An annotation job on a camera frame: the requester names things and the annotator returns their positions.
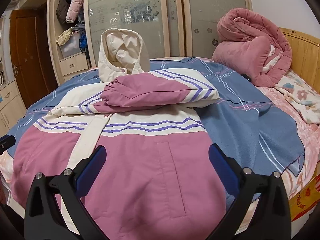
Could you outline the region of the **pink and white hooded jacket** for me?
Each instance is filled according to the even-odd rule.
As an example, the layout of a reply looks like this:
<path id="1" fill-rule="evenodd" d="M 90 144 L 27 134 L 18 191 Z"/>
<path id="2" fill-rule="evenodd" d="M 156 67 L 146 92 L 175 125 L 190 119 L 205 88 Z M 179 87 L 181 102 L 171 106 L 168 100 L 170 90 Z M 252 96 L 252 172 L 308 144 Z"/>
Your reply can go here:
<path id="1" fill-rule="evenodd" d="M 21 206 L 39 172 L 75 168 L 101 145 L 106 162 L 84 205 L 111 239 L 205 239 L 225 215 L 225 189 L 197 108 L 217 89 L 197 70 L 150 70 L 142 37 L 101 35 L 99 83 L 71 89 L 21 137 L 12 195 Z"/>

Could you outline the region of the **blue clothing on shelf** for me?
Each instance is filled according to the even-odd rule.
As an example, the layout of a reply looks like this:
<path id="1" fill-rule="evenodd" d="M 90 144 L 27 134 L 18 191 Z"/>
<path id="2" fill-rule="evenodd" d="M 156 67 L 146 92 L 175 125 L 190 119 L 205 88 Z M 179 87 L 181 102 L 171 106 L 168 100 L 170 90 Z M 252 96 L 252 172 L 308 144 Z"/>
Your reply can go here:
<path id="1" fill-rule="evenodd" d="M 87 37 L 85 33 L 82 33 L 79 38 L 79 48 L 82 53 L 85 53 L 87 50 Z"/>

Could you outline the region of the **beige side cabinet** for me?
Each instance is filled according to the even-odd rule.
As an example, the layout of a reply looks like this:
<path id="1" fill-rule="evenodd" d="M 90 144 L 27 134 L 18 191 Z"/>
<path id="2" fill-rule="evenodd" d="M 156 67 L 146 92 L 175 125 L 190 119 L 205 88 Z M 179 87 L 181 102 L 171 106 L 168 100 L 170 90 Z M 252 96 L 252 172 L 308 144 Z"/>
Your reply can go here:
<path id="1" fill-rule="evenodd" d="M 27 110 L 16 80 L 1 85 L 0 94 L 0 136 L 3 136 L 24 117 Z"/>

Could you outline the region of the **yellow red cardboard box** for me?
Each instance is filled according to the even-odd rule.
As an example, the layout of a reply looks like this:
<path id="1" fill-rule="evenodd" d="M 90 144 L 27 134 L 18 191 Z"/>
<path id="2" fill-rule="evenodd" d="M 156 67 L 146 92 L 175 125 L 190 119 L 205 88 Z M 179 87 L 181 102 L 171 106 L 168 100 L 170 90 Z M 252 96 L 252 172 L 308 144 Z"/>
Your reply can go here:
<path id="1" fill-rule="evenodd" d="M 306 187 L 289 200 L 291 221 L 299 219 L 318 204 L 319 178 L 319 174 L 314 176 Z"/>

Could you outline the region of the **dark brown wooden door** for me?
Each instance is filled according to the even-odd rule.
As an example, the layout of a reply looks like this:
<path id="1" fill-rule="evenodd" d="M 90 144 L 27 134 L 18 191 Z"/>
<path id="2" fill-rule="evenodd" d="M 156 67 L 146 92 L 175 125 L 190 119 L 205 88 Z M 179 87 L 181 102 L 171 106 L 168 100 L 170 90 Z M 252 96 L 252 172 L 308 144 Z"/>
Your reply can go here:
<path id="1" fill-rule="evenodd" d="M 49 52 L 46 8 L 13 10 L 9 43 L 14 76 L 28 108 L 58 87 Z"/>

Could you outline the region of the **floral pink bed sheet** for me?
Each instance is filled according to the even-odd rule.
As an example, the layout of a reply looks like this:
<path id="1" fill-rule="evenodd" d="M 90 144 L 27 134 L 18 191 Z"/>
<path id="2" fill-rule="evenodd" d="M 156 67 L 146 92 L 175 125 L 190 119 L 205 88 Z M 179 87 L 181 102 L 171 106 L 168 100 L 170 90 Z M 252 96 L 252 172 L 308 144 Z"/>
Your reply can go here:
<path id="1" fill-rule="evenodd" d="M 1 166 L 25 206 L 35 174 L 74 168 L 98 146 L 107 159 L 83 202 L 111 239 L 203 239 L 230 202 L 209 147 L 254 172 L 300 173 L 296 120 L 259 89 L 179 82 L 95 83 L 51 92 L 9 132 Z"/>

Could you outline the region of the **blue striped blanket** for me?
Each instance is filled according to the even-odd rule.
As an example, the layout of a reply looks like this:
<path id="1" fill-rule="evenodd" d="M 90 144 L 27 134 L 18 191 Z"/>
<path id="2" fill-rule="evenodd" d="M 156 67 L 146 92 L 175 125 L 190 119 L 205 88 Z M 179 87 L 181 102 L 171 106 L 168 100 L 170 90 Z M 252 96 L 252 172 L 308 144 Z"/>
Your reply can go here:
<path id="1" fill-rule="evenodd" d="M 31 106 L 10 134 L 14 180 L 73 168 L 98 145 L 111 169 L 137 177 L 202 172 L 213 143 L 258 174 L 297 176 L 305 162 L 289 114 L 235 71 L 197 58 L 131 71 L 103 63 Z"/>

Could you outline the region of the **beige open wardrobe shelf unit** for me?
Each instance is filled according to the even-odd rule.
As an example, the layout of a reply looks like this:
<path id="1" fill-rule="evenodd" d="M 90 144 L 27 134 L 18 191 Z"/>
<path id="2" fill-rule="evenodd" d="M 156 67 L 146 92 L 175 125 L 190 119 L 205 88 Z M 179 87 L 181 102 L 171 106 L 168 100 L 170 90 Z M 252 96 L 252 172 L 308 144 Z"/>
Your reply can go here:
<path id="1" fill-rule="evenodd" d="M 47 35 L 58 85 L 90 69 L 86 45 L 86 0 L 48 0 Z"/>

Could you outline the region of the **cream cloth on shelf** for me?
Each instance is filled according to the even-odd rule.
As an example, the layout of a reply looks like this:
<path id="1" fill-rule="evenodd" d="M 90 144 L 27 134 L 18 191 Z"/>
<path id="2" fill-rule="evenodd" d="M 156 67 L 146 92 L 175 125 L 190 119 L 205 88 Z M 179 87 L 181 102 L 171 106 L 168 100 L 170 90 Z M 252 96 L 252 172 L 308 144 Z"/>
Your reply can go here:
<path id="1" fill-rule="evenodd" d="M 73 27 L 65 30 L 60 34 L 60 36 L 56 39 L 56 43 L 58 46 L 64 45 L 71 37 L 73 32 Z"/>

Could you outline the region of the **floral pillow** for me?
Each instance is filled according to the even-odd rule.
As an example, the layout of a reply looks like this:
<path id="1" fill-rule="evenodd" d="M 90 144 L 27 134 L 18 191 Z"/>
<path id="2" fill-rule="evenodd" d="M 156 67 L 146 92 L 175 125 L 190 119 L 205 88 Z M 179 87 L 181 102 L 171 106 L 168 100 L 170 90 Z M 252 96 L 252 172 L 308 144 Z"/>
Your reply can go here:
<path id="1" fill-rule="evenodd" d="M 290 69 L 274 88 L 284 95 L 307 124 L 319 125 L 319 94 L 293 70 Z"/>

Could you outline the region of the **dark hanging coat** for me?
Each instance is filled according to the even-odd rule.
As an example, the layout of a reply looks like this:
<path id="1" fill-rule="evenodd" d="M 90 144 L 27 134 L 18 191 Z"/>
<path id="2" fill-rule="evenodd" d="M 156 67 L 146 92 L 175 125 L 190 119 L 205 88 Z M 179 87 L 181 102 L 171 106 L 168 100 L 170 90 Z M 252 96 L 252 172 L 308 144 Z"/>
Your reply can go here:
<path id="1" fill-rule="evenodd" d="M 71 4 L 71 0 L 59 0 L 57 9 L 56 9 L 56 16 L 57 20 L 61 25 L 66 23 L 66 16 Z"/>

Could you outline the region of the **hanging pink puffer jacket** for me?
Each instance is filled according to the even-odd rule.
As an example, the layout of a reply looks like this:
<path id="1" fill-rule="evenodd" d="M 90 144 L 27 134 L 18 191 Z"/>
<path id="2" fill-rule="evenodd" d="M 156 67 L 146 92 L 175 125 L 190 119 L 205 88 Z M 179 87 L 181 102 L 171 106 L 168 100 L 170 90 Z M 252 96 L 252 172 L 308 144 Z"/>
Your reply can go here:
<path id="1" fill-rule="evenodd" d="M 66 22 L 67 23 L 74 23 L 78 14 L 82 8 L 84 0 L 71 0 L 69 9 L 66 15 Z"/>

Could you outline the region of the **wooden headboard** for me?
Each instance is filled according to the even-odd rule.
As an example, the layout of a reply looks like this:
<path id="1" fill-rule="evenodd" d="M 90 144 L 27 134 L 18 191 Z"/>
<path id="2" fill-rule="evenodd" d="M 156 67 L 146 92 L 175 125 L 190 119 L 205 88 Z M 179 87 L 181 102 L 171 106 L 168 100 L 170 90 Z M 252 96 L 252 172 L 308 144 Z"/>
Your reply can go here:
<path id="1" fill-rule="evenodd" d="M 319 93 L 319 38 L 281 28 L 292 49 L 291 69 Z"/>

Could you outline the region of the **frosted sliding wardrobe door left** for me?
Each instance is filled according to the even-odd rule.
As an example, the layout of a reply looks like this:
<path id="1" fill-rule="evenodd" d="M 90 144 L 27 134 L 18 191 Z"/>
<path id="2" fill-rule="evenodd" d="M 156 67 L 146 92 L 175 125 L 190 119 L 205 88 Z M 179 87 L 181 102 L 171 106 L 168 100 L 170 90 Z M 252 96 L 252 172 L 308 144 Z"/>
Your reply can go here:
<path id="1" fill-rule="evenodd" d="M 110 28 L 139 33 L 152 59 L 170 56 L 167 0 L 87 0 L 88 40 L 97 65 L 101 34 Z"/>

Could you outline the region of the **frosted sliding wardrobe door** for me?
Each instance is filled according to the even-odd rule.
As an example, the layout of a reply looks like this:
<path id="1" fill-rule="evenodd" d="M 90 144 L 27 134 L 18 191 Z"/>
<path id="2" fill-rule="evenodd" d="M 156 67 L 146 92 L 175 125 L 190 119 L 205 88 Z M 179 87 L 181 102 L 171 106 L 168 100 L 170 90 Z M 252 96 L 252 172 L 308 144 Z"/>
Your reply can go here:
<path id="1" fill-rule="evenodd" d="M 251 0 L 182 0 L 187 56 L 210 59 L 219 44 L 217 23 L 234 8 L 252 9 Z"/>
<path id="2" fill-rule="evenodd" d="M 170 56 L 167 0 L 87 0 L 88 40 L 97 65 L 101 34 L 110 28 L 139 33 L 152 59 Z"/>

